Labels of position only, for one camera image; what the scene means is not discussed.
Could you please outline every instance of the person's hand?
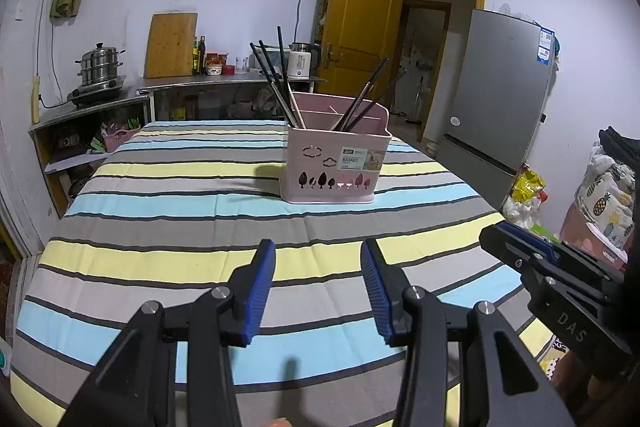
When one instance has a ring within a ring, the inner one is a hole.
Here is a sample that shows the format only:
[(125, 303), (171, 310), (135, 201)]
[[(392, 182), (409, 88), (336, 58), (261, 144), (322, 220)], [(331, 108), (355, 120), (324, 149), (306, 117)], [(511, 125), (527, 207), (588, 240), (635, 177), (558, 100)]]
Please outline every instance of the person's hand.
[(262, 427), (293, 427), (286, 418), (278, 418), (272, 422), (266, 423)]

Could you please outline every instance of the refrigerator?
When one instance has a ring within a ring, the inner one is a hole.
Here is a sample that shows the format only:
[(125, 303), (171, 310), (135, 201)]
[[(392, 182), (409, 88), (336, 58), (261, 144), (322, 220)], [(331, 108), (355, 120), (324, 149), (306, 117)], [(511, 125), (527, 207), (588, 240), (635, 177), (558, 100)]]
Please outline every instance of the refrigerator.
[(548, 96), (554, 33), (473, 10), (460, 82), (437, 161), (496, 210), (526, 162)]

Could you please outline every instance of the glass cup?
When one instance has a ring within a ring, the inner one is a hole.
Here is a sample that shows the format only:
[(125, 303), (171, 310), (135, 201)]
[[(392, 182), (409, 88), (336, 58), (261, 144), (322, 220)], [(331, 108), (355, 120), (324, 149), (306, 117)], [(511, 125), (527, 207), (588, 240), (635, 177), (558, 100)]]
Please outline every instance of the glass cup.
[(236, 73), (248, 73), (249, 57), (236, 57)]

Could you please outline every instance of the electric kettle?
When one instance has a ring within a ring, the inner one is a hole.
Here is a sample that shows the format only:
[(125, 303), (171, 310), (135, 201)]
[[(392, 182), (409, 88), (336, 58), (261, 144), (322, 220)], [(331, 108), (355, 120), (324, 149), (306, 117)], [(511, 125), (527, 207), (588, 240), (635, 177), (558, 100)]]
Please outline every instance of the electric kettle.
[[(289, 80), (309, 78), (311, 69), (320, 66), (321, 48), (318, 44), (308, 44), (308, 42), (294, 42), (289, 45), (289, 64), (287, 65), (287, 76)], [(316, 64), (311, 66), (311, 51), (316, 51)]]

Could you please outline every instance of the gas stove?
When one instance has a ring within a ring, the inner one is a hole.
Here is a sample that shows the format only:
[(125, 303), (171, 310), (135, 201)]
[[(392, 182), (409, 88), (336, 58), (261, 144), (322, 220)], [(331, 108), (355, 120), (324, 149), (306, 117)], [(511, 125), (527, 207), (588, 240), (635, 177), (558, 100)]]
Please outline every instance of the gas stove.
[(103, 82), (78, 86), (66, 96), (66, 101), (73, 102), (80, 107), (105, 100), (113, 100), (119, 95), (126, 76), (126, 74), (123, 74)]

